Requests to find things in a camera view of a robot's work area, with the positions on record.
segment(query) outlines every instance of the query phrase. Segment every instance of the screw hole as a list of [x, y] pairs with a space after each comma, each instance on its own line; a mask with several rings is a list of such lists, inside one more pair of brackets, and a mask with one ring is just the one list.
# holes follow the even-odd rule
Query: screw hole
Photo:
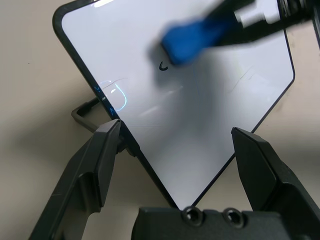
[[199, 219], [199, 215], [198, 212], [191, 209], [190, 211], [188, 211], [186, 213], [186, 217], [191, 221], [191, 222], [195, 222]]
[[234, 211], [228, 213], [228, 219], [230, 220], [230, 222], [237, 225], [241, 222], [241, 216], [239, 216], [239, 214]]
[[204, 220], [204, 214], [194, 206], [186, 207], [182, 212], [183, 220], [193, 227], [200, 227]]
[[224, 219], [234, 228], [241, 229], [245, 225], [245, 220], [241, 212], [234, 208], [227, 208], [223, 211]]

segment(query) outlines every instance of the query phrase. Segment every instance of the whiteboard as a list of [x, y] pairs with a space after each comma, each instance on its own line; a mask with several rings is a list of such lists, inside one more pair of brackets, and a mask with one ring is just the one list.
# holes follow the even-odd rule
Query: whiteboard
[[[100, 0], [66, 13], [62, 29], [183, 209], [234, 153], [231, 130], [252, 131], [294, 79], [284, 32], [254, 44], [212, 48], [170, 65], [159, 47], [173, 22], [200, 18], [214, 0]], [[277, 0], [240, 11], [244, 22], [278, 18]]]

